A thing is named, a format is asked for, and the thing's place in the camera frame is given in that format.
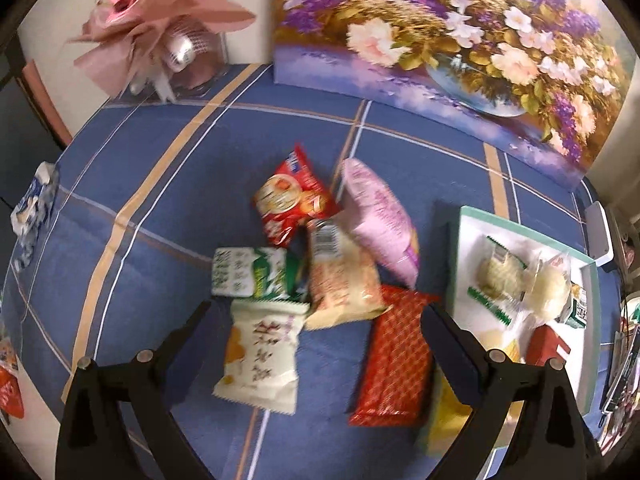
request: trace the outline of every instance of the painting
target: painting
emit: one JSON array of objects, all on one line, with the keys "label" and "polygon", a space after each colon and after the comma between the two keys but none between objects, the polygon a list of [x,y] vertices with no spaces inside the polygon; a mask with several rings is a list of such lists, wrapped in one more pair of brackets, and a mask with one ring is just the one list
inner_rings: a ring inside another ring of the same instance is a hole
[{"label": "painting", "polygon": [[276,0],[276,82],[464,131],[573,189],[636,60],[601,0]]}]

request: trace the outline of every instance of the bouquet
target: bouquet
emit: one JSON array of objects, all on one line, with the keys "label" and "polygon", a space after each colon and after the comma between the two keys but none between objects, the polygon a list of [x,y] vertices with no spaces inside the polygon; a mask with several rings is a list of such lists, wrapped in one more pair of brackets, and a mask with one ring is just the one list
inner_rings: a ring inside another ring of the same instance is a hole
[{"label": "bouquet", "polygon": [[74,64],[111,97],[151,82],[163,102],[174,102],[173,86],[195,88],[219,70],[216,35],[254,20],[226,0],[99,0],[71,40],[99,45]]},{"label": "bouquet", "polygon": [[628,88],[599,20],[571,0],[282,1],[277,41],[345,46],[394,70],[446,70],[464,91],[528,112],[541,142],[584,167]]}]

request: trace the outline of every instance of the blue tablecloth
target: blue tablecloth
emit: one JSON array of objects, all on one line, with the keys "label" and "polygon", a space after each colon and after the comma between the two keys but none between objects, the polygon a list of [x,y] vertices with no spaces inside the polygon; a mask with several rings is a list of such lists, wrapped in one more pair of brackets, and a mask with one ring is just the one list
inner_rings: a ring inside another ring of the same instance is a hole
[{"label": "blue tablecloth", "polygon": [[[465,204],[585,250],[584,208],[596,200],[588,182],[568,192],[448,126],[274,85],[267,66],[234,66],[206,96],[178,105],[111,102],[58,161],[52,222],[32,264],[18,275],[10,270],[4,286],[2,314],[14,345],[58,418],[74,348],[100,364],[155,348],[209,297],[216,247],[265,244],[250,199],[296,142],[334,190],[337,166],[350,155],[388,182],[418,232],[419,290],[444,292],[448,225]],[[586,417],[593,431],[619,316],[617,277],[598,273],[602,351]],[[295,416],[213,397],[225,347],[214,341],[174,417],[217,479],[422,480],[435,460],[415,448],[414,430],[347,425],[369,329],[354,322],[302,333]],[[148,474],[160,478],[128,412],[126,420]]]}]

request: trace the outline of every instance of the pink flower bouquet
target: pink flower bouquet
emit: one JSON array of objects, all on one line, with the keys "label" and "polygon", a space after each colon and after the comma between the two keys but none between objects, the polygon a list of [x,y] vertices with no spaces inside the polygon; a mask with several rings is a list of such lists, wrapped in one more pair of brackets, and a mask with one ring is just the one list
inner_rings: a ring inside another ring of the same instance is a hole
[{"label": "pink flower bouquet", "polygon": [[111,97],[151,82],[162,101],[174,102],[173,86],[202,85],[224,63],[215,35],[254,20],[226,0],[99,0],[71,40],[99,45],[74,64]]}]

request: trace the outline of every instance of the pink snack package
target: pink snack package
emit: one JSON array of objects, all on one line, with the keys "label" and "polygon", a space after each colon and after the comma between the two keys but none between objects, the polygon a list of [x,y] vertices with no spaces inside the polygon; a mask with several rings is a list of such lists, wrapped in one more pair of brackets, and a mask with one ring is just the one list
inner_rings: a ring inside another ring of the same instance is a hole
[{"label": "pink snack package", "polygon": [[384,180],[357,158],[342,163],[345,195],[340,223],[376,261],[409,288],[418,277],[418,237],[409,215]]}]

